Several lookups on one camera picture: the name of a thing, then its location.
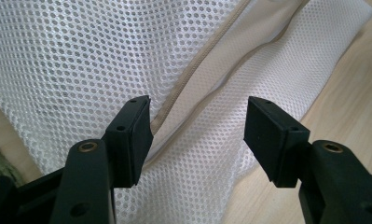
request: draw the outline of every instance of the wooden table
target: wooden table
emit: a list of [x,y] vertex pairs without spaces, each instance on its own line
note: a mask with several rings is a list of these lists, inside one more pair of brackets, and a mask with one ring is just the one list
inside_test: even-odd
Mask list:
[[[346,145],[372,173],[372,19],[338,62],[302,123],[311,141]],[[0,148],[26,181],[41,174],[0,111]],[[298,189],[275,189],[261,167],[237,183],[224,223],[303,223]]]

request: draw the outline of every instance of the honeycomb mesh pattern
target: honeycomb mesh pattern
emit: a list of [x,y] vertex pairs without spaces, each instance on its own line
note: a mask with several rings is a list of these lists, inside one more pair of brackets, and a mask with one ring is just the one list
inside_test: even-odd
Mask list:
[[[132,4],[124,9],[125,3]],[[169,77],[173,69],[183,69],[198,49],[186,53],[185,58],[180,57],[176,61],[180,65],[176,63],[172,66],[168,62],[171,62],[169,55],[177,55],[169,51],[176,48],[171,44],[171,40],[174,40],[158,37],[172,36],[177,34],[177,30],[171,32],[170,28],[164,27],[169,29],[165,33],[150,29],[145,34],[152,34],[154,38],[151,36],[151,40],[159,41],[147,41],[144,49],[137,51],[132,49],[139,46],[138,43],[132,43],[134,30],[111,35],[116,29],[110,27],[110,22],[119,20],[116,15],[120,15],[121,10],[124,17],[128,12],[127,16],[131,18],[129,23],[133,24],[134,17],[129,11],[131,7],[144,8],[148,13],[151,10],[152,14],[156,12],[162,17],[172,15],[167,21],[175,22],[177,14],[187,14],[187,11],[193,10],[192,4],[213,5],[213,1],[179,1],[189,3],[179,8],[188,9],[184,12],[179,9],[174,13],[172,6],[177,6],[176,3],[124,1],[120,5],[91,1],[45,1],[36,4],[39,9],[36,10],[34,3],[6,4],[0,1],[0,106],[43,172],[63,165],[67,149],[62,151],[64,147],[59,145],[66,144],[62,137],[74,143],[79,138],[99,136],[102,134],[100,130],[104,130],[107,122],[119,110],[118,106],[124,104],[122,101],[135,94],[150,94],[153,102],[158,99],[152,106],[153,113],[158,110],[164,98],[160,97],[165,95],[165,90],[169,90],[177,78]],[[199,44],[191,42],[195,48],[203,45],[236,3],[228,1],[220,7],[218,3],[215,5],[218,20],[213,17],[215,26],[207,25],[212,31],[209,34],[198,29],[189,31],[191,36],[197,36]],[[62,26],[61,22],[69,19],[66,19],[67,16],[61,19],[60,16],[67,15],[66,10],[72,20],[66,24],[73,24],[68,34],[63,32],[66,24]],[[117,221],[220,222],[235,180],[255,164],[252,153],[242,142],[247,97],[255,95],[268,98],[300,119],[324,86],[340,55],[371,13],[371,8],[361,0],[310,0],[293,18],[284,36],[248,60],[177,140],[142,173],[138,186],[116,190]],[[211,10],[206,13],[206,18],[213,14]],[[94,27],[89,28],[83,21]],[[82,27],[81,30],[87,27],[90,33],[78,31],[77,26]],[[90,41],[92,46],[85,40],[87,35],[92,39],[97,38],[96,41]],[[126,56],[121,56],[121,46],[125,49],[131,47]],[[154,46],[155,50],[147,49],[147,46]],[[178,54],[185,52],[180,48]],[[160,58],[164,55],[167,57],[165,60]],[[171,69],[170,75],[166,74],[167,69]]]
[[43,173],[129,99],[151,118],[239,0],[0,0],[0,107]]

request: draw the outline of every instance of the white cloth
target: white cloth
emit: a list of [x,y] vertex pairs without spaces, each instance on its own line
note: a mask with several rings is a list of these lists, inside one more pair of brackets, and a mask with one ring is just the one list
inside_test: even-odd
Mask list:
[[118,222],[217,223],[255,164],[247,97],[300,119],[372,14],[361,0],[310,0],[292,18],[301,4],[0,0],[0,107],[46,174],[149,94],[152,159],[138,186],[116,190]]

